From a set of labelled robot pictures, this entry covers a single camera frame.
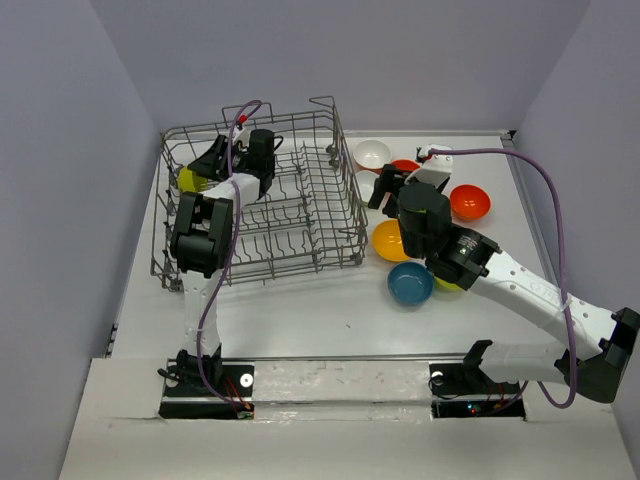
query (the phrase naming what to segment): screw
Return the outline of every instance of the screw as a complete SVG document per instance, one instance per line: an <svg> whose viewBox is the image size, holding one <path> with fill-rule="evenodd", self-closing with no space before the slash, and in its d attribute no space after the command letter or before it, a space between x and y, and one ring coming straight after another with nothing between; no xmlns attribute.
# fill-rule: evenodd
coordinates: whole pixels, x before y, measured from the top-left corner
<svg viewBox="0 0 640 480"><path fill-rule="evenodd" d="M442 372L433 372L431 374L431 383L433 383L436 387L444 384L444 373Z"/></svg>
<svg viewBox="0 0 640 480"><path fill-rule="evenodd" d="M242 385L244 388L249 388L251 385L253 385L253 375L251 375L250 373L245 373L240 377L240 385Z"/></svg>

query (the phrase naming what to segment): white bowl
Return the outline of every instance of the white bowl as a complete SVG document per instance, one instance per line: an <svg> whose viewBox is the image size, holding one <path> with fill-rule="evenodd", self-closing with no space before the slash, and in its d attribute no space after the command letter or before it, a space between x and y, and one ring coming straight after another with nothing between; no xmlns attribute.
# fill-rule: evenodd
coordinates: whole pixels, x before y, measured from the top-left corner
<svg viewBox="0 0 640 480"><path fill-rule="evenodd" d="M360 170L356 173L356 181L358 182L358 189L360 190L360 198L362 203L366 206L373 193L373 187L378 178L378 174L371 170Z"/></svg>
<svg viewBox="0 0 640 480"><path fill-rule="evenodd" d="M367 170L380 170L391 161L391 150L378 140L364 140L353 151L356 163Z"/></svg>

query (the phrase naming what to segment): bowl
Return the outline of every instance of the bowl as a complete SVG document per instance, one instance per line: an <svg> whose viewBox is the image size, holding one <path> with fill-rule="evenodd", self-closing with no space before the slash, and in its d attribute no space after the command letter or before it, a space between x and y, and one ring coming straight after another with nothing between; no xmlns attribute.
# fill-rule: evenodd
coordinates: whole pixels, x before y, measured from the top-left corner
<svg viewBox="0 0 640 480"><path fill-rule="evenodd" d="M475 185L460 185L449 195L451 209L458 218L471 222L484 217L491 209L489 195Z"/></svg>
<svg viewBox="0 0 640 480"><path fill-rule="evenodd" d="M353 151L353 158L362 168L380 173L391 161L391 150L378 140L364 140Z"/></svg>
<svg viewBox="0 0 640 480"><path fill-rule="evenodd" d="M371 170L360 170L356 173L356 181L358 183L358 190L360 190L360 198L362 198L362 204L365 206L373 194L373 187L377 178L378 174Z"/></svg>
<svg viewBox="0 0 640 480"><path fill-rule="evenodd" d="M408 160L406 158L400 158L398 160L394 160L391 162L391 165L395 165L399 170L403 172L413 172L420 168L420 164L418 162L414 162L413 160Z"/></svg>
<svg viewBox="0 0 640 480"><path fill-rule="evenodd" d="M398 220L391 219L382 222L373 231L371 236L373 249L378 255L390 262L405 262L409 257L404 253L402 238L400 237L400 225Z"/></svg>
<svg viewBox="0 0 640 480"><path fill-rule="evenodd" d="M436 281L436 285L438 285L438 287L440 287L442 290L447 290L449 292L459 292L460 290L462 290L455 283L445 282L444 280L438 277L433 277L433 278Z"/></svg>
<svg viewBox="0 0 640 480"><path fill-rule="evenodd" d="M391 269L387 286L398 302L421 305L433 293L433 275L419 263L404 262Z"/></svg>

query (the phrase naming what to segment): white wall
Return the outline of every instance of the white wall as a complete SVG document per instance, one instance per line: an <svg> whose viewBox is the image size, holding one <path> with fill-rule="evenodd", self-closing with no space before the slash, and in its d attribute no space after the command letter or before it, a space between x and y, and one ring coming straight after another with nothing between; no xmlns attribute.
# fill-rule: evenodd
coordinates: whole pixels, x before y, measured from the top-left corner
<svg viewBox="0 0 640 480"><path fill-rule="evenodd" d="M105 351L157 130L85 0L0 3L0 112L0 478L49 480Z"/></svg>
<svg viewBox="0 0 640 480"><path fill-rule="evenodd" d="M588 0L91 0L162 129L334 95L345 128L519 125Z"/></svg>
<svg viewBox="0 0 640 480"><path fill-rule="evenodd" d="M567 237L568 281L583 298L640 311L640 2L593 2L533 103L517 146L550 172ZM553 210L544 184L528 183L552 256ZM640 348L615 403L640 472Z"/></svg>

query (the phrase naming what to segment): wire basket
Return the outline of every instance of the wire basket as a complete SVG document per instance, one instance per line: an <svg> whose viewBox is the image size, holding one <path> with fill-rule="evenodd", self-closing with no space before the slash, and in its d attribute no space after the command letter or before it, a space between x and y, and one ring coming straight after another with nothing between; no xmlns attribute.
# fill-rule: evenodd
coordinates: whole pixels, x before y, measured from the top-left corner
<svg viewBox="0 0 640 480"><path fill-rule="evenodd" d="M362 263L367 216L335 101L333 97L309 101L319 108L278 115L270 103L265 103L245 124L272 130L284 140L277 151L271 188L242 211L228 285ZM180 198L178 174L218 135L228 135L239 108L223 108L221 122L173 128L162 136L155 181L151 275L170 291L182 289L177 262L169 252Z"/></svg>

